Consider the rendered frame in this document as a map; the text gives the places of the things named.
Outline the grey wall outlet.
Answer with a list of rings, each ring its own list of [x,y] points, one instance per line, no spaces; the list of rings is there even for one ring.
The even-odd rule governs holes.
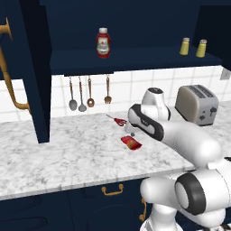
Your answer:
[[[228,80],[231,77],[231,71],[228,69],[223,69],[221,73],[221,80]]]

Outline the wooden hanging fork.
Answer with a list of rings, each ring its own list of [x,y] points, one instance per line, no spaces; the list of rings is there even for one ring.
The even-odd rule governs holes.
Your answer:
[[[106,96],[105,96],[106,104],[110,104],[112,101],[112,98],[109,96],[109,85],[110,85],[110,79],[109,76],[106,76]]]

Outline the silver toaster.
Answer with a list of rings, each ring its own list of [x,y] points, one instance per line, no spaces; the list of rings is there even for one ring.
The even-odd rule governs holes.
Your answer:
[[[194,124],[212,125],[215,121],[219,101],[217,96],[202,85],[181,86],[175,108],[181,116]]]

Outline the navy drawer front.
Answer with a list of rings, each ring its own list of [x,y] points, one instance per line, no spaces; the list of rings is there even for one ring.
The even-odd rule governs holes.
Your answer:
[[[96,185],[91,187],[85,187],[81,189],[72,189],[68,192],[69,198],[71,200],[74,199],[102,199],[102,198],[109,198],[106,197],[102,192],[101,188],[103,186],[115,186],[116,184],[123,184],[124,185],[124,192],[120,195],[112,196],[112,197],[119,197],[119,198],[130,198],[133,195],[137,196],[140,194],[140,184],[142,180],[126,180],[120,181],[115,183],[107,183],[103,185]]]

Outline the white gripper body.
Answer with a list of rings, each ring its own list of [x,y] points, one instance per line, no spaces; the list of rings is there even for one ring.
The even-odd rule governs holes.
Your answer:
[[[135,128],[135,127],[133,127],[129,122],[126,122],[126,124],[125,124],[125,132],[127,133],[127,134],[130,134],[131,135],[131,133],[137,133],[137,129]]]

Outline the red ketchup bottle white cap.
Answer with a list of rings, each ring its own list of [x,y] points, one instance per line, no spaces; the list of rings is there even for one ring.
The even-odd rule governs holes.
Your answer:
[[[101,27],[97,35],[97,56],[107,59],[110,55],[110,37],[107,28]]]

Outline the yellow shaker grey cap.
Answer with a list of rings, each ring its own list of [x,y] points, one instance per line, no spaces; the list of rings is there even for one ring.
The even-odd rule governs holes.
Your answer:
[[[185,56],[189,53],[189,38],[186,37],[182,40],[182,44],[180,46],[180,55]]]
[[[207,48],[207,40],[206,39],[202,39],[199,42],[199,46],[196,52],[196,56],[198,58],[204,58],[205,54],[206,54],[206,48]]]

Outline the navy base cabinet door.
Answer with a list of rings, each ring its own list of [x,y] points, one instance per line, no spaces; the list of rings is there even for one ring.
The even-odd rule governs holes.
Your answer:
[[[71,203],[75,231],[140,231],[146,209],[142,199],[80,199]]]
[[[56,192],[0,201],[0,231],[74,231],[68,194]]]

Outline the grey hanging ladle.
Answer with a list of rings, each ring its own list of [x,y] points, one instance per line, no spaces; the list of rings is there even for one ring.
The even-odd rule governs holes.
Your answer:
[[[79,79],[79,93],[82,93],[81,79]],[[80,97],[79,111],[80,112],[85,112],[86,110],[87,110],[87,107],[83,103],[83,97]]]

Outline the navy open cabinet door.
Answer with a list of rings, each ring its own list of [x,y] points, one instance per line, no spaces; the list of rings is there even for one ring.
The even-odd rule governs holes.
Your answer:
[[[21,79],[39,143],[50,140],[51,39],[40,0],[0,0],[0,24],[11,33],[0,42],[12,79]]]

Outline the wooden hanging spoon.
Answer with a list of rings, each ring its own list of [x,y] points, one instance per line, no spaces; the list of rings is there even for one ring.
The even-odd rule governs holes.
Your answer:
[[[91,93],[91,79],[88,79],[88,93]],[[95,105],[95,101],[92,96],[88,98],[88,106],[93,107]]]

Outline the red flat condiment packet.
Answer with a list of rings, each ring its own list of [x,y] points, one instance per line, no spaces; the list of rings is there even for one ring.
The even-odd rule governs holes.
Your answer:
[[[132,136],[124,136],[121,138],[121,141],[127,145],[127,147],[134,151],[142,147],[142,144],[137,142]]]

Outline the grey hanging spoon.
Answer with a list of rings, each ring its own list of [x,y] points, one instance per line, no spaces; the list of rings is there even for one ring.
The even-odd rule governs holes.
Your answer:
[[[72,88],[72,82],[69,83],[69,89],[70,89],[70,96],[72,99],[69,101],[69,108],[72,111],[75,111],[77,109],[78,103],[77,101],[73,98],[73,88]]]

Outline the navy wall cabinet with shelf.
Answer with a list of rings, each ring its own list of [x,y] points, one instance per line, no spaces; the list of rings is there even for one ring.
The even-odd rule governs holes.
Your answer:
[[[231,69],[231,0],[40,0],[46,7],[53,75],[221,65]],[[97,56],[107,28],[110,55]],[[184,38],[189,53],[180,55]],[[204,58],[196,52],[207,40]]]

